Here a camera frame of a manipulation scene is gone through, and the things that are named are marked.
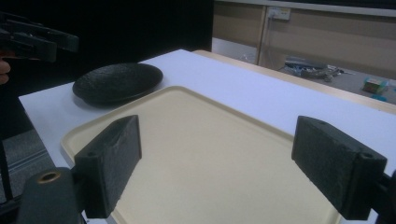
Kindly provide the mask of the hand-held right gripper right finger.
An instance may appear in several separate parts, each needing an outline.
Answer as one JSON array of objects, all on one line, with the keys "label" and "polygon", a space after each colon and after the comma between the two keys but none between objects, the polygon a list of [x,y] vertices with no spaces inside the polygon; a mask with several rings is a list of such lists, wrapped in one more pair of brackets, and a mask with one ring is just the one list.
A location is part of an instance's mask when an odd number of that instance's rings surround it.
[{"label": "hand-held right gripper right finger", "polygon": [[388,218],[387,158],[331,124],[300,116],[291,158],[347,220]]}]

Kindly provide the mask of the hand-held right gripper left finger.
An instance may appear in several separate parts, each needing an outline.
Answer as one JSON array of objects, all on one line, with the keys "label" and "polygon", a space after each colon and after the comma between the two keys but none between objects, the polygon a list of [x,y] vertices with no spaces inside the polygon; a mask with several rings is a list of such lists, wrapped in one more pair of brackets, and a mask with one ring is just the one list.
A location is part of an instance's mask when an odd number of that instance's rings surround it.
[{"label": "hand-held right gripper left finger", "polygon": [[74,174],[83,183],[88,218],[109,217],[141,159],[137,115],[111,122],[75,156]]}]

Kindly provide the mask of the black round plate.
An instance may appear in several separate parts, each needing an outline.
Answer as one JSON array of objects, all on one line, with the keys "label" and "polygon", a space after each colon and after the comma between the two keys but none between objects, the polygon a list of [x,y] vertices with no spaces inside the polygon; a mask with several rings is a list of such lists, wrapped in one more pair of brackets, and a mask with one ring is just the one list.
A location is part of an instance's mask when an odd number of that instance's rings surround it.
[{"label": "black round plate", "polygon": [[163,81],[163,72],[145,63],[103,66],[78,78],[73,93],[91,105],[117,105],[145,96]]}]

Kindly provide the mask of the beige plastic tray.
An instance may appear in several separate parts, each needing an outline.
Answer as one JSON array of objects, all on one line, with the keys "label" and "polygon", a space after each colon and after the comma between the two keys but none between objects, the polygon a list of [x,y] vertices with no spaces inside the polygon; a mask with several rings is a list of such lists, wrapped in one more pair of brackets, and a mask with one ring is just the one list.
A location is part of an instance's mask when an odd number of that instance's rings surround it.
[{"label": "beige plastic tray", "polygon": [[156,91],[70,131],[74,157],[110,122],[137,115],[142,158],[118,224],[338,224],[291,158],[293,138],[182,87]]}]

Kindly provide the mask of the black curtain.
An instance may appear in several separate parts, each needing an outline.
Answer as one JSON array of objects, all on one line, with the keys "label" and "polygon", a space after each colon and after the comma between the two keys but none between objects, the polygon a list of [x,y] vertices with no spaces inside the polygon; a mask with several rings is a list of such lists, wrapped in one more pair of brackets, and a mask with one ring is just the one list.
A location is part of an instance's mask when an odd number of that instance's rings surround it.
[{"label": "black curtain", "polygon": [[210,49],[214,0],[0,0],[0,11],[79,37],[78,52],[54,63],[12,60],[0,85],[0,138],[27,132],[19,97],[76,80],[113,63],[141,62],[175,49]]}]

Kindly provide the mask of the small colourful box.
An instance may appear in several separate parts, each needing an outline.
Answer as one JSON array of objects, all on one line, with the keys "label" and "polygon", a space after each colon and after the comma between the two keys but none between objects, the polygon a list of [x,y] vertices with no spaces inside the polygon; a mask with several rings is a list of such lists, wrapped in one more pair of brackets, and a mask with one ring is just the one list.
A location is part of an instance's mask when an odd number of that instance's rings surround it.
[{"label": "small colourful box", "polygon": [[387,81],[368,77],[364,80],[362,89],[370,93],[380,94],[385,90],[387,84]]}]

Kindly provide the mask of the white wall socket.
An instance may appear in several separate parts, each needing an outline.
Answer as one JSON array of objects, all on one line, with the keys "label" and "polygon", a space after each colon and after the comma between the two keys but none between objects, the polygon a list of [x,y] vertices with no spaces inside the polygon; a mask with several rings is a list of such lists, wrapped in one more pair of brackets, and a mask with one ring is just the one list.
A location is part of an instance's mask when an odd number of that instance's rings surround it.
[{"label": "white wall socket", "polygon": [[290,19],[290,8],[285,7],[268,7],[268,16],[274,20],[288,21]]}]

